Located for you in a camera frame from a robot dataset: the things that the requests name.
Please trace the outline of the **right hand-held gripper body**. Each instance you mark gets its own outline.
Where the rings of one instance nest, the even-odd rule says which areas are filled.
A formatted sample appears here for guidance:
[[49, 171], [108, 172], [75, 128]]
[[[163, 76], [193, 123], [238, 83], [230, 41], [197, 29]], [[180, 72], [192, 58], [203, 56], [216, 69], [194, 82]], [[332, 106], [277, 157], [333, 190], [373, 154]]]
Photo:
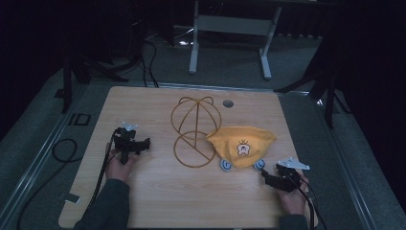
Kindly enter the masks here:
[[290, 193], [301, 186], [301, 177], [298, 170], [309, 170], [310, 166], [296, 158], [288, 157], [278, 161], [276, 169], [280, 176], [278, 189]]

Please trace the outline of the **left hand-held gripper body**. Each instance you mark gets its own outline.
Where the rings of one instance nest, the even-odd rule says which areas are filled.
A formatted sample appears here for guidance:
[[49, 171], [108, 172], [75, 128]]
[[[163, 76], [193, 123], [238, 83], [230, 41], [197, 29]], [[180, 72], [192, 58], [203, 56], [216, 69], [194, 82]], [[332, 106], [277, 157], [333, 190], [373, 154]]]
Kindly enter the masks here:
[[121, 163], [123, 165], [127, 163], [131, 152], [140, 154], [142, 151], [141, 143], [135, 141], [137, 127], [137, 125], [122, 122], [122, 127], [118, 127], [114, 131], [114, 146], [121, 153]]

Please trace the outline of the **person's right hand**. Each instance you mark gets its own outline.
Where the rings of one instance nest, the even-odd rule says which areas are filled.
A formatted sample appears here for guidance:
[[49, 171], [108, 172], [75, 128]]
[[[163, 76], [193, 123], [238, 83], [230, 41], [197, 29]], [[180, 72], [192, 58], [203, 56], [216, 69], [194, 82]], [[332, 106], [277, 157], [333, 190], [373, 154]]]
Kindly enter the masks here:
[[305, 190], [307, 188], [308, 179], [302, 174], [300, 175], [300, 178], [302, 182], [298, 189], [290, 193], [281, 190], [276, 191], [281, 200], [282, 208], [288, 215], [305, 214]]

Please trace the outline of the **person's left hand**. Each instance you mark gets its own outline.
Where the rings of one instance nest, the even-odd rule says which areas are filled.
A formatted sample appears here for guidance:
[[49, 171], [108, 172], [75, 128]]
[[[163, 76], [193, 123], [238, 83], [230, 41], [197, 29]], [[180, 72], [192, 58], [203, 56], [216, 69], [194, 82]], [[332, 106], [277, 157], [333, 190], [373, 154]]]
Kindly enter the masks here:
[[137, 162], [139, 156], [137, 154], [128, 157], [125, 164], [116, 157], [119, 153], [116, 149], [111, 148], [111, 144], [107, 143], [106, 147], [107, 162], [105, 163], [105, 175], [107, 179], [117, 179], [124, 183], [128, 182], [130, 173]]

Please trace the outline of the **yellow hat with bear print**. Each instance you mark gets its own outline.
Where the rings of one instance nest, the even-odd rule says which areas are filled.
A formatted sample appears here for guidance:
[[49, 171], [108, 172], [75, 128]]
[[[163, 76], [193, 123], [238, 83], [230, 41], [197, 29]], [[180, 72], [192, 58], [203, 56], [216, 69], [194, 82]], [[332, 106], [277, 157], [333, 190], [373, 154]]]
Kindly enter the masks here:
[[253, 167], [260, 171], [265, 166], [263, 157], [277, 137], [271, 131], [253, 126], [225, 126], [208, 134], [207, 140], [221, 158], [223, 171], [232, 167]]

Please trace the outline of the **black tripod stand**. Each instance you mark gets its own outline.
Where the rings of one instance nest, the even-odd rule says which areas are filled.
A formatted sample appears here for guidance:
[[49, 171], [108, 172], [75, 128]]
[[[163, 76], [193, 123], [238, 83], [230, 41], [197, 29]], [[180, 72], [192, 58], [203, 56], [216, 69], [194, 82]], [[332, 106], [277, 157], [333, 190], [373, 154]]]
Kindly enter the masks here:
[[333, 128], [332, 112], [334, 100], [337, 97], [336, 83], [344, 57], [342, 48], [341, 37], [337, 33], [329, 32], [317, 48], [303, 76], [285, 87], [275, 89], [277, 93], [288, 93], [314, 81], [308, 96], [311, 100], [318, 101], [327, 94], [324, 118], [329, 128]]
[[61, 89], [61, 98], [63, 99], [62, 114], [68, 111], [73, 102], [72, 75], [75, 75], [79, 82], [88, 84], [91, 80], [88, 67], [95, 68], [102, 75], [107, 76], [113, 81], [127, 82], [127, 79], [119, 77], [113, 71], [79, 52], [78, 49], [68, 41], [62, 43], [61, 51], [63, 54], [63, 88]]

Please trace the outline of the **white metal desk frame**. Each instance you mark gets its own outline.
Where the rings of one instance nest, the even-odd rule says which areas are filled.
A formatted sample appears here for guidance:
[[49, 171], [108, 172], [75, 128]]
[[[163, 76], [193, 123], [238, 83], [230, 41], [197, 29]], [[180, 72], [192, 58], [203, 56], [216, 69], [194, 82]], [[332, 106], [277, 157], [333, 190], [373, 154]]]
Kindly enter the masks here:
[[268, 52], [275, 34], [282, 7], [276, 7], [272, 19], [251, 19], [240, 17], [228, 17], [220, 15], [207, 15], [199, 12], [199, 0], [194, 0], [193, 27], [192, 27], [192, 50], [189, 64], [189, 73], [197, 72], [198, 62], [198, 33], [216, 32], [241, 35], [262, 35], [266, 37], [265, 44], [259, 49], [259, 59], [263, 77], [266, 80], [272, 78], [271, 68], [268, 61]]

